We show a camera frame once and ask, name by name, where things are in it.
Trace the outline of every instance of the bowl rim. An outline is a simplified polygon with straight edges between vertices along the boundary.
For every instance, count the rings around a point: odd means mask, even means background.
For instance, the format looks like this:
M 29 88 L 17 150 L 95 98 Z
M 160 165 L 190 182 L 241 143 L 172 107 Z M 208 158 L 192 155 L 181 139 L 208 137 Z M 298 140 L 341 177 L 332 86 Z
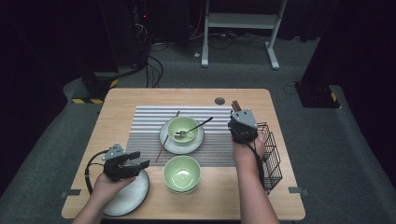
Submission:
M 199 132 L 200 130 L 199 130 L 199 128 L 196 129 L 195 136 L 194 136 L 193 138 L 191 138 L 190 141 L 186 141 L 186 142 L 179 141 L 179 140 L 176 139 L 172 134 L 169 134 L 169 126 L 172 124 L 172 121 L 174 121 L 175 119 L 180 119 L 180 118 L 189 118 L 189 119 L 195 121 L 196 125 L 199 125 L 199 122 L 198 122 L 195 118 L 190 117 L 190 116 L 186 116 L 186 115 L 181 115 L 181 116 L 178 116 L 178 117 L 175 117 L 175 118 L 172 118 L 172 119 L 169 120 L 169 122 L 168 122 L 168 131 L 167 131 L 167 134 L 168 134 L 169 137 L 170 137 L 174 142 L 176 142 L 176 143 L 179 143 L 179 144 L 188 144 L 188 143 L 192 142 L 192 141 L 197 137 L 198 132 Z
M 193 186 L 191 186 L 191 187 L 189 187 L 189 188 L 187 188 L 187 189 L 185 189 L 185 190 L 177 190 L 177 189 L 172 188 L 171 186 L 168 185 L 168 183 L 166 182 L 166 178 L 165 178 L 165 169 L 166 169 L 166 166 L 169 164 L 170 161 L 177 160 L 177 159 L 180 159 L 180 158 L 187 158 L 187 159 L 189 159 L 189 160 L 194 161 L 194 163 L 197 164 L 197 165 L 198 165 L 198 168 L 199 168 L 199 169 L 198 169 L 198 171 L 199 171 L 199 173 L 198 173 L 198 180 L 196 181 L 196 184 L 194 184 Z M 196 189 L 196 187 L 198 186 L 199 182 L 201 181 L 201 165 L 199 164 L 199 162 L 198 162 L 195 158 L 193 158 L 193 157 L 191 157 L 191 156 L 187 156 L 187 155 L 175 156 L 175 157 L 171 158 L 171 159 L 165 164 L 165 166 L 163 167 L 163 181 L 165 182 L 165 185 L 166 185 L 170 190 L 175 191 L 176 193 L 183 193 L 183 192 L 187 192 L 187 191 L 190 191 L 190 190 L 192 191 L 192 189 Z

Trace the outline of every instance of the ceramic bowl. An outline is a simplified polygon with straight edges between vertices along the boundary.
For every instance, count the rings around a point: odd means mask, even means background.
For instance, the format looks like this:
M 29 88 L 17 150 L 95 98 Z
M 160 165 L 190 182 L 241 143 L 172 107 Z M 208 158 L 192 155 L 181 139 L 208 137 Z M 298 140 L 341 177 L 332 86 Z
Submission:
M 163 170 L 166 186 L 175 193 L 192 192 L 201 179 L 201 167 L 194 158 L 176 156 L 169 160 Z
M 189 133 L 186 133 L 186 135 L 181 138 L 176 138 L 175 133 L 178 131 L 188 131 L 197 126 L 198 124 L 199 123 L 195 119 L 187 116 L 171 119 L 168 124 L 169 137 L 176 143 L 184 145 L 188 144 L 196 138 L 198 132 L 200 131 L 199 128 L 194 129 Z

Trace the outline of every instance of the gray carpet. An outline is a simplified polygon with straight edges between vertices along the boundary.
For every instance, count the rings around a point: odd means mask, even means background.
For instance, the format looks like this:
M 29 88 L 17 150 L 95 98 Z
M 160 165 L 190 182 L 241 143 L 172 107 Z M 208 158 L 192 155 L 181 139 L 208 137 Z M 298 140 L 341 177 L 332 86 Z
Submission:
M 296 94 L 293 82 L 301 80 L 317 43 L 278 39 L 278 71 L 271 69 L 260 41 L 209 49 L 207 68 L 194 57 L 201 46 L 165 49 L 160 45 L 152 48 L 150 56 L 164 68 L 160 88 L 265 88 L 271 92 L 297 183 L 307 192 L 303 195 L 306 217 L 296 223 L 396 223 L 395 189 L 361 135 L 341 88 L 331 86 L 342 106 L 339 109 L 304 108 Z M 227 45 L 224 41 L 211 44 Z M 64 87 L 69 99 L 79 82 Z M 141 71 L 120 78 L 117 88 L 144 88 L 146 82 L 146 71 Z M 152 85 L 151 75 L 148 85 Z M 101 108 L 67 104 L 1 198 L 1 224 L 71 222 L 62 218 L 65 198 L 61 194 L 73 182 Z

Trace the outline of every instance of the human arm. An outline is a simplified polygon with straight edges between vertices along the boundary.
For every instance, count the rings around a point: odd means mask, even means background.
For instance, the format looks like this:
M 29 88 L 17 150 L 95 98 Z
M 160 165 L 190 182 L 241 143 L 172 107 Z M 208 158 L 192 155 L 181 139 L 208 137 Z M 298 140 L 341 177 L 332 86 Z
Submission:
M 262 158 L 265 151 L 262 133 L 250 144 Z M 233 160 L 238 175 L 241 223 L 279 223 L 259 179 L 254 153 L 246 145 L 233 143 Z
M 119 191 L 134 182 L 136 177 L 113 182 L 104 173 L 99 174 L 93 187 L 92 195 L 79 211 L 73 224 L 97 224 L 102 219 L 107 204 L 117 196 Z

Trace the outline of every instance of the metal stand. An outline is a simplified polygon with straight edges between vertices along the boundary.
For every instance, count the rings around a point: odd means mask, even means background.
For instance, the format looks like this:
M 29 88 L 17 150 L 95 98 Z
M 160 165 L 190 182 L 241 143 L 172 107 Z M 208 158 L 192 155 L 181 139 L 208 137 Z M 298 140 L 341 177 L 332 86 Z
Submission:
M 202 49 L 202 67 L 209 66 L 209 49 L 208 49 L 208 31 L 209 27 L 230 27 L 230 28 L 250 28 L 250 29 L 267 29 L 273 30 L 269 42 L 265 42 L 265 48 L 274 70 L 279 69 L 274 53 L 274 43 L 277 31 L 282 21 L 283 12 L 288 0 L 282 0 L 280 9 L 276 15 L 258 15 L 258 14 L 231 14 L 231 13 L 209 13 L 209 0 L 206 1 L 205 9 L 205 34 Z

